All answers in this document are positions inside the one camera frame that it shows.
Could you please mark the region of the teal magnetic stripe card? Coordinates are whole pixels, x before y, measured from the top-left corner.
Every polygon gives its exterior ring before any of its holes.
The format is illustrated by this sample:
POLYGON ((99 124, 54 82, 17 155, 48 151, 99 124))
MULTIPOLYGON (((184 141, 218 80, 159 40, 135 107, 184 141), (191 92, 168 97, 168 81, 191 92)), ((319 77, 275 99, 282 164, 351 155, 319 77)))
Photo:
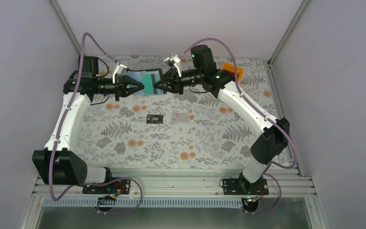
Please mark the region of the teal magnetic stripe card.
POLYGON ((156 82, 156 75, 154 73, 142 73, 142 83, 144 85, 144 95, 156 95, 154 83, 156 82))

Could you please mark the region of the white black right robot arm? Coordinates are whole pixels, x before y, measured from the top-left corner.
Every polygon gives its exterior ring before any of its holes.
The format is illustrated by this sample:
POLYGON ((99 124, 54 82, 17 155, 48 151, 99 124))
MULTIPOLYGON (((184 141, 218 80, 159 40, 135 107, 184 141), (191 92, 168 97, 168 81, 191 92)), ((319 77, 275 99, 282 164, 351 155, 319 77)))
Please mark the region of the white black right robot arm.
POLYGON ((229 71, 217 68, 211 49, 207 45, 197 45, 190 49, 193 69, 181 70, 181 59, 173 55, 164 59, 170 69, 162 79, 155 83, 157 89, 173 94, 183 94, 184 87, 200 84, 230 106, 258 135, 250 147, 250 160, 240 173, 238 186, 244 194, 251 194, 261 183, 274 157, 279 155, 289 144, 290 124, 287 119, 277 119, 254 100, 247 98, 239 81, 229 71))

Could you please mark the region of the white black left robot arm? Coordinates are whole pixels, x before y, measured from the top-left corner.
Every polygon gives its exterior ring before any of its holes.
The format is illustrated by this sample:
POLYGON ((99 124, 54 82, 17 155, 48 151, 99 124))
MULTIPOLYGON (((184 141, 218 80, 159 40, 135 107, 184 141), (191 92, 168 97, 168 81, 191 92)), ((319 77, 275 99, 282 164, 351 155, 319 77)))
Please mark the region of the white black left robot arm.
POLYGON ((42 150, 34 151, 32 161, 46 185, 93 184, 101 193, 113 188, 110 170, 90 167, 76 155, 82 120, 95 95, 114 95, 116 100, 144 89, 144 85, 127 76, 126 66, 117 65, 111 78, 98 77, 98 57, 79 57, 79 69, 63 87, 63 102, 57 124, 42 150))

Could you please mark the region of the dark VIP credit card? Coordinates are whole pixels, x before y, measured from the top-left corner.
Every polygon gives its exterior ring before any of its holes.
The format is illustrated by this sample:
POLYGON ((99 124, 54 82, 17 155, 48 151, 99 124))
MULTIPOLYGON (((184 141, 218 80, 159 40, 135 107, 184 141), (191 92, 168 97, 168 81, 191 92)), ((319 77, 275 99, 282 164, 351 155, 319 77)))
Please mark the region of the dark VIP credit card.
POLYGON ((148 114, 146 117, 147 124, 162 124, 163 115, 162 114, 148 114))

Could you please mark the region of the pale pink floral card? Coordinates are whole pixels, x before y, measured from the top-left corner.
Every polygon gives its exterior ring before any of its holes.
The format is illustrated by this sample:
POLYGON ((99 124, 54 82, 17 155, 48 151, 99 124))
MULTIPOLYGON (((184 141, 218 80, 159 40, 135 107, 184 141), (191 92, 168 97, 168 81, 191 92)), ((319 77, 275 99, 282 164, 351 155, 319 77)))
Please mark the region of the pale pink floral card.
POLYGON ((171 117, 172 123, 187 123, 189 122, 188 113, 173 113, 171 117))

